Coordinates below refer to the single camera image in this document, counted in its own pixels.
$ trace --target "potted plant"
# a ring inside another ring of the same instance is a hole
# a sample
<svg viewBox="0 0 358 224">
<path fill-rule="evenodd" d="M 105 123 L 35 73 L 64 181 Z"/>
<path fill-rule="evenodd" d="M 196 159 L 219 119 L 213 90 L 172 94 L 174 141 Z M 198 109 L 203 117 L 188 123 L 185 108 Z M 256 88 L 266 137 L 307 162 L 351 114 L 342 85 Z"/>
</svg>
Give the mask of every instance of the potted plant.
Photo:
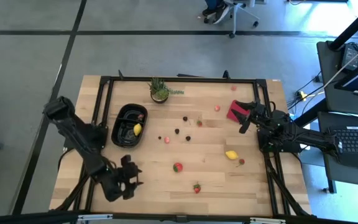
<svg viewBox="0 0 358 224">
<path fill-rule="evenodd" d="M 157 77 L 152 77 L 152 81 L 149 84 L 150 96 L 156 103 L 164 103 L 168 99 L 169 94 L 184 94 L 181 90 L 171 90 L 166 86 L 164 80 Z"/>
</svg>

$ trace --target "wooden tabletop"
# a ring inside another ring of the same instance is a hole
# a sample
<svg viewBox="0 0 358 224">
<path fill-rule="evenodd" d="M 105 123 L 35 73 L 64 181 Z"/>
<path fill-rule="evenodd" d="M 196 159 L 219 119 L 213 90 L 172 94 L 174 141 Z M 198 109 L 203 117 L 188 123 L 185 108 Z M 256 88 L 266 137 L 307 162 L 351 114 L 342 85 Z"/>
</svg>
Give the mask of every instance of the wooden tabletop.
<svg viewBox="0 0 358 224">
<path fill-rule="evenodd" d="M 90 123 L 98 92 L 100 76 L 84 76 L 76 114 Z M 287 110 L 282 84 L 268 80 L 268 93 L 278 110 Z M 103 155 L 119 164 L 120 158 L 130 154 L 143 173 L 144 182 L 135 190 L 135 197 L 108 202 L 100 185 L 95 187 L 91 210 L 112 213 L 158 213 L 191 215 L 271 216 L 269 190 L 263 155 L 259 151 L 256 127 L 251 124 L 246 134 L 239 133 L 239 124 L 226 118 L 233 100 L 251 102 L 254 93 L 251 84 L 236 84 L 232 91 L 229 83 L 167 82 L 184 95 L 170 95 L 167 102 L 158 105 L 150 98 L 146 82 L 114 82 L 109 109 L 110 127 Z M 101 120 L 106 91 L 99 111 Z M 140 143 L 124 149 L 112 143 L 111 128 L 119 110 L 128 103 L 147 108 L 149 117 Z M 216 112 L 215 105 L 221 110 Z M 203 122 L 196 125 L 197 119 Z M 165 144 L 164 137 L 170 138 Z M 245 160 L 229 160 L 226 151 L 234 150 Z M 294 198 L 310 212 L 308 196 L 299 161 L 291 154 L 281 153 L 285 183 Z M 175 162 L 183 164 L 183 172 L 175 173 Z M 76 151 L 62 160 L 50 208 L 58 207 L 73 190 L 80 176 L 82 159 Z M 193 185 L 199 183 L 201 192 L 195 194 Z M 87 186 L 83 192 L 81 208 L 85 207 Z M 279 211 L 282 210 L 280 191 L 276 186 Z"/>
</svg>

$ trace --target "black desk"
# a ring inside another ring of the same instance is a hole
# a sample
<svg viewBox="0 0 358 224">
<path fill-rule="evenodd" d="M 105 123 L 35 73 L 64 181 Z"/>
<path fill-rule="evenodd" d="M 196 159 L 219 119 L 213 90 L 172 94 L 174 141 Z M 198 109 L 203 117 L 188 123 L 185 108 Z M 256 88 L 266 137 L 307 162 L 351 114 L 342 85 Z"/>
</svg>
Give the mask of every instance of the black desk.
<svg viewBox="0 0 358 224">
<path fill-rule="evenodd" d="M 339 64 L 341 53 L 329 50 L 326 42 L 317 43 L 317 53 L 323 82 L 325 84 L 338 71 L 337 65 Z M 345 75 L 345 73 L 341 72 L 335 80 L 339 80 Z M 358 95 L 350 91 L 335 89 L 334 83 L 329 84 L 324 91 L 326 95 L 325 99 L 321 100 L 295 120 L 298 126 L 303 127 L 312 122 L 312 120 L 317 118 L 317 113 L 320 111 L 358 114 Z"/>
<path fill-rule="evenodd" d="M 320 131 L 326 131 L 330 126 L 358 126 L 358 117 L 319 112 L 318 122 Z M 331 193 L 336 191 L 334 180 L 358 184 L 358 168 L 341 165 L 326 154 L 324 154 L 324 164 Z"/>
</svg>

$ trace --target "plant pot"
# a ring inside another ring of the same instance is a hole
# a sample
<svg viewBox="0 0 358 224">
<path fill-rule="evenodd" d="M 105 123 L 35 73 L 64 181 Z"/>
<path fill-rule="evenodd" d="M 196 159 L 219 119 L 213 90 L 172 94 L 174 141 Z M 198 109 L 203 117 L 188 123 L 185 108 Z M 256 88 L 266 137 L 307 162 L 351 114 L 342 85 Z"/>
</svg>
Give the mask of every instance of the plant pot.
<svg viewBox="0 0 358 224">
<path fill-rule="evenodd" d="M 156 103 L 165 103 L 166 100 L 168 99 L 168 97 L 166 97 L 164 100 L 156 100 L 156 99 L 153 98 L 153 95 L 152 95 L 151 92 L 150 92 L 150 97 L 151 97 L 151 99 L 152 99 L 154 102 L 156 102 Z"/>
</svg>

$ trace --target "red cloth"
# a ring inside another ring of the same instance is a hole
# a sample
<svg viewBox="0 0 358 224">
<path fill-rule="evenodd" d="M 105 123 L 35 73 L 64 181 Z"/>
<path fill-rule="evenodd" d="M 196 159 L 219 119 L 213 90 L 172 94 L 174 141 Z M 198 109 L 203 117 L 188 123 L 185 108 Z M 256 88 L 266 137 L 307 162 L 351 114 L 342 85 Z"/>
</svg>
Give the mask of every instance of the red cloth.
<svg viewBox="0 0 358 224">
<path fill-rule="evenodd" d="M 229 111 L 227 112 L 226 117 L 238 123 L 239 120 L 236 118 L 236 116 L 234 115 L 234 113 L 231 110 L 234 109 L 246 116 L 248 116 L 249 110 L 242 109 L 239 105 L 236 104 L 236 102 L 237 102 L 237 100 L 233 100 L 233 102 L 230 105 Z"/>
</svg>

